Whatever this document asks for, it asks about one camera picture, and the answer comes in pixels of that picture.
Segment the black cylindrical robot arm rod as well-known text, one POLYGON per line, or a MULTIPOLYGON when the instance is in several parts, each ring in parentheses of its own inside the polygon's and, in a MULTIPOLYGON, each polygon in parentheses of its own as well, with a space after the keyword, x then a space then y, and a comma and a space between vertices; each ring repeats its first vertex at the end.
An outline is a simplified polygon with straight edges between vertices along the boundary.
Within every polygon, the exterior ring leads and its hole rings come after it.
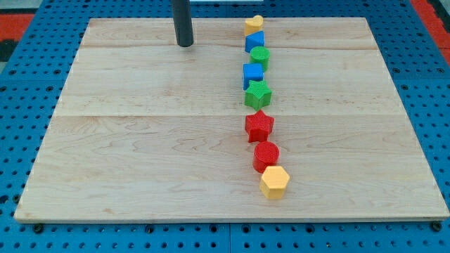
POLYGON ((189 0, 171 0, 176 42, 180 47, 193 45, 193 26, 189 0))

